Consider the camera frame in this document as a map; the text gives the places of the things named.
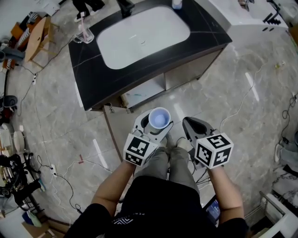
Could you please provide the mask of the pink electric toothbrush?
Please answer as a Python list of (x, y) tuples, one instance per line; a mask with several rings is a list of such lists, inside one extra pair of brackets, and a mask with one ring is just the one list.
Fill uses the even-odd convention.
[(81, 15), (81, 31), (83, 33), (83, 37), (84, 37), (84, 42), (86, 43), (87, 42), (87, 33), (86, 33), (86, 30), (85, 30), (85, 27), (84, 27), (84, 17), (85, 17), (85, 13), (84, 12), (81, 12), (80, 13)]

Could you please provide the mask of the person's black shirt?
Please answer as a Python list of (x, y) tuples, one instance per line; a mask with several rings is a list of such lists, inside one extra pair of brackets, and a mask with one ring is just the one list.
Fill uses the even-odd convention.
[(149, 176), (133, 180), (121, 211), (112, 217), (91, 204), (64, 238), (245, 238), (248, 226), (234, 218), (215, 226), (196, 190)]

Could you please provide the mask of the cardboard box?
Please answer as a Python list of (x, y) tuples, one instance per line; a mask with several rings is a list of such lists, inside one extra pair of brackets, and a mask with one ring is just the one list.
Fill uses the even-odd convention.
[(290, 24), (289, 32), (298, 46), (298, 23), (293, 24), (290, 22), (289, 24)]

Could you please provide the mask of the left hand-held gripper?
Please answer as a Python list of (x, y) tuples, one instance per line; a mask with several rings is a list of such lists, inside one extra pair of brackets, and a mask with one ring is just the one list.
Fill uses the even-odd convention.
[(163, 129), (149, 126), (149, 132), (144, 133), (143, 131), (149, 123), (150, 112), (151, 110), (147, 110), (135, 119), (133, 132), (128, 134), (123, 149), (123, 159), (136, 166), (144, 166), (148, 162), (174, 125), (174, 122), (171, 121)]

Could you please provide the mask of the black bathtub faucet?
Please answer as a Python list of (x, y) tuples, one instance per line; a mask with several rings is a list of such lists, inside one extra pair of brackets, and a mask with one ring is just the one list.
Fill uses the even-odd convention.
[(263, 20), (263, 23), (280, 25), (282, 23), (281, 19), (284, 20), (280, 14), (281, 4), (278, 2), (278, 0), (266, 0), (266, 2), (273, 7), (275, 13), (270, 13), (267, 15), (267, 17)]

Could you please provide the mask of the marble slab counter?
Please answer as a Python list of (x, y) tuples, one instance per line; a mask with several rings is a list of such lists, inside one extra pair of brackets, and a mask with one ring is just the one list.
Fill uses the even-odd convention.
[(275, 163), (273, 175), (273, 191), (298, 208), (298, 167)]

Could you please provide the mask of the person's right shoe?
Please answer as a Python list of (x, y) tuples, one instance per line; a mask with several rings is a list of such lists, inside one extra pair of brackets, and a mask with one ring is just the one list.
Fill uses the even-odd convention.
[(186, 151), (189, 151), (192, 148), (191, 143), (184, 137), (178, 139), (176, 146), (185, 149)]

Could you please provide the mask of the black tablet blue screen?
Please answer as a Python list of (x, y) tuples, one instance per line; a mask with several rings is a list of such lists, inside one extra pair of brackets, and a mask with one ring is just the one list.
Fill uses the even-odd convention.
[(207, 218), (212, 222), (214, 225), (218, 225), (219, 216), (220, 216), (220, 209), (219, 204), (214, 196), (203, 208), (206, 211)]

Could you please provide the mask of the white sink basin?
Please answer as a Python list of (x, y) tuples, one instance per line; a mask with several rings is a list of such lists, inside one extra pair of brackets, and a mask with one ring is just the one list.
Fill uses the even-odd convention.
[(160, 5), (104, 29), (96, 42), (105, 65), (119, 70), (189, 36), (190, 28), (174, 10)]

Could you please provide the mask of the black vanity with white sink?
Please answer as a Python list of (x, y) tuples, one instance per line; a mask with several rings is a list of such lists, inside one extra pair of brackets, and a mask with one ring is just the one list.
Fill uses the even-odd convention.
[(166, 7), (186, 24), (190, 30), (186, 40), (145, 56), (132, 66), (109, 68), (104, 63), (103, 49), (95, 40), (88, 44), (69, 43), (74, 77), (85, 111), (99, 110), (115, 101), (125, 90), (205, 55), (221, 52), (232, 42), (220, 24), (194, 0), (182, 0), (180, 10), (174, 10), (170, 5), (171, 0), (144, 0), (136, 3), (129, 17), (123, 18), (118, 11), (91, 26), (91, 33), (97, 40), (104, 30), (116, 23), (133, 20), (133, 17), (154, 7)]
[[(214, 63), (227, 45), (217, 46), (202, 53), (197, 53), (190, 60), (184, 60), (182, 64), (164, 70), (163, 72), (147, 76), (141, 83), (131, 86), (119, 96), (113, 96), (107, 103), (98, 103), (91, 111), (103, 111), (104, 105), (126, 108), (131, 111), (150, 102), (151, 100), (182, 86), (194, 79), (199, 79)], [(127, 96), (130, 94), (146, 94), (146, 97)]]

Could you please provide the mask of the person's right forearm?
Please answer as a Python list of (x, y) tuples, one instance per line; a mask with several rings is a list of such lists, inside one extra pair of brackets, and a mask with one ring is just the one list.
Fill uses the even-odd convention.
[(244, 218), (243, 201), (238, 188), (228, 177), (222, 166), (208, 169), (220, 208), (220, 222)]

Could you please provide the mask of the round wooden table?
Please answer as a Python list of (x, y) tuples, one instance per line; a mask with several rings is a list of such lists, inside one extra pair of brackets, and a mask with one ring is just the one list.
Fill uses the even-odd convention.
[(47, 49), (44, 48), (44, 46), (47, 43), (53, 43), (56, 44), (54, 41), (54, 28), (56, 28), (58, 31), (60, 30), (60, 26), (57, 24), (54, 24), (51, 21), (51, 17), (47, 16), (42, 18), (37, 25), (34, 27), (32, 30), (27, 48), (25, 51), (25, 62), (32, 62), (41, 69), (44, 68), (44, 66), (41, 66), (37, 62), (34, 61), (34, 57), (40, 52), (40, 51), (45, 51), (49, 54), (57, 55), (54, 52), (51, 52)]

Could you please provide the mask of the blue plastic cup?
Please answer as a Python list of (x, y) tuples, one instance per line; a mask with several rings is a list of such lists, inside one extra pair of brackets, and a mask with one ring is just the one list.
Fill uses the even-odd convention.
[(157, 107), (149, 113), (149, 123), (155, 129), (163, 129), (171, 122), (171, 115), (166, 108)]

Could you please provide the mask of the clear glass tumbler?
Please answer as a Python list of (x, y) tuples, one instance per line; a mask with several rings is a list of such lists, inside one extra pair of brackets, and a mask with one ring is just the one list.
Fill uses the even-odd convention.
[(74, 36), (73, 41), (75, 43), (85, 43), (89, 44), (93, 41), (94, 35), (90, 31), (89, 28), (86, 29), (80, 29), (79, 32)]

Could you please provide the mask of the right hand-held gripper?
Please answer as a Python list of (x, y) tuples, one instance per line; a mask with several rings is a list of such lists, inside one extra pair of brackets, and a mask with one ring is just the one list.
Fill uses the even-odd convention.
[(185, 117), (182, 126), (193, 147), (189, 154), (195, 166), (213, 169), (229, 162), (234, 143), (226, 133), (214, 131), (208, 122), (194, 117)]

